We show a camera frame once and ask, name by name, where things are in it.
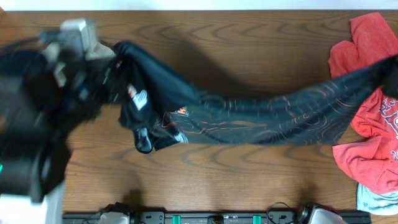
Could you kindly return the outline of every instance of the light blue cloth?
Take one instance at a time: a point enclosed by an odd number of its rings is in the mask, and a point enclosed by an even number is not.
[[[378,195],[362,184],[358,184],[356,209],[375,215],[398,214],[398,192]]]

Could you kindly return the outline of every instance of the white wall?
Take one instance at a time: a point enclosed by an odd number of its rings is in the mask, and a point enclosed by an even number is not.
[[[0,0],[20,10],[398,9],[398,0]]]

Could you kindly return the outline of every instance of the black garment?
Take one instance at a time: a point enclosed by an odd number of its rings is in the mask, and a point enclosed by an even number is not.
[[[132,60],[131,84],[146,93],[140,110],[123,105],[120,123],[139,151],[177,142],[203,144],[336,144],[362,102],[385,80],[397,95],[397,60],[391,57],[341,78],[268,100],[231,100],[198,90],[130,42],[115,46]]]

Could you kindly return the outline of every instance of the red cloth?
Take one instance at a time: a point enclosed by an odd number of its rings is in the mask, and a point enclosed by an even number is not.
[[[398,40],[379,13],[351,19],[353,42],[330,52],[333,78],[398,54]],[[366,142],[333,147],[338,167],[372,192],[398,190],[398,100],[378,88],[360,107],[351,126]]]

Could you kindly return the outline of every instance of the wooden tabletop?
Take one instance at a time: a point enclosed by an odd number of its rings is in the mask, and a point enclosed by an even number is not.
[[[66,19],[97,22],[101,39],[131,40],[197,86],[237,98],[269,98],[330,78],[329,52],[350,40],[349,19],[369,11],[6,12],[0,45]],[[398,14],[381,14],[398,34]],[[357,183],[337,167],[331,146],[178,144],[143,155],[118,124],[119,107],[71,136],[66,212],[114,202],[168,211],[266,210],[314,201],[356,208]],[[340,142],[362,140],[349,128]],[[397,217],[373,216],[374,223]]]

